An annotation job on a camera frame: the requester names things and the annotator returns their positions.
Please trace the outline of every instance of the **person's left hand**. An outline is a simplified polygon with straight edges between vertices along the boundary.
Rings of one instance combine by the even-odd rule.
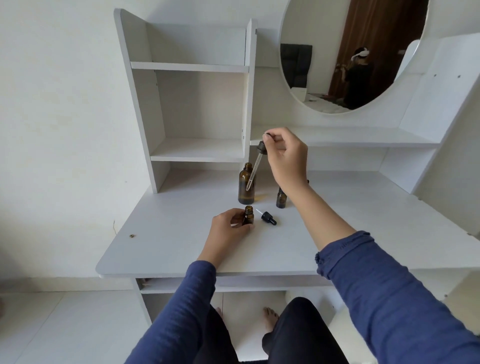
[[[218,269],[228,254],[253,229],[252,224],[242,226],[244,215],[245,210],[233,208],[215,216],[204,249],[197,260],[206,260]]]

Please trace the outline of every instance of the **brown wooden door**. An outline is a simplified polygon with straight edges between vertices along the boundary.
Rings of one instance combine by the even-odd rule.
[[[345,96],[340,66],[348,65],[360,47],[370,50],[368,60],[374,63],[369,99],[382,94],[402,62],[399,51],[421,37],[427,10],[428,0],[351,0],[329,95]]]

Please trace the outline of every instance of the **oval mirror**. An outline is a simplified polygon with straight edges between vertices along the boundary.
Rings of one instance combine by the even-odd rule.
[[[368,104],[413,56],[427,10],[428,0],[290,0],[280,58],[291,93],[329,114]]]

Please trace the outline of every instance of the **person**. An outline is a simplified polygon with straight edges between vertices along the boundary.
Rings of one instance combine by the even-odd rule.
[[[273,136],[264,134],[263,141],[274,178],[319,250],[318,273],[333,282],[378,362],[480,363],[480,340],[368,232],[355,230],[309,186],[307,146],[287,128],[266,133]],[[242,211],[232,209],[212,219],[198,260],[127,364],[238,363],[227,328],[210,300],[216,270],[252,228],[241,226]],[[269,363],[347,363],[310,301],[294,299],[280,317],[270,309],[264,314],[270,332],[262,345]]]
[[[351,58],[349,68],[342,65],[342,81],[348,83],[343,103],[351,110],[358,109],[369,102],[370,79],[373,63],[367,62],[370,51],[366,47],[358,48]]]

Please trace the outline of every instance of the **forearm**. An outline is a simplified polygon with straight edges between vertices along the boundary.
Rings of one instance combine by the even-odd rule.
[[[126,364],[192,363],[202,345],[215,281],[216,270],[211,263],[193,262]]]
[[[289,195],[318,250],[356,230],[348,225],[309,185]]]
[[[480,363],[480,340],[365,232],[317,255],[380,363]]]

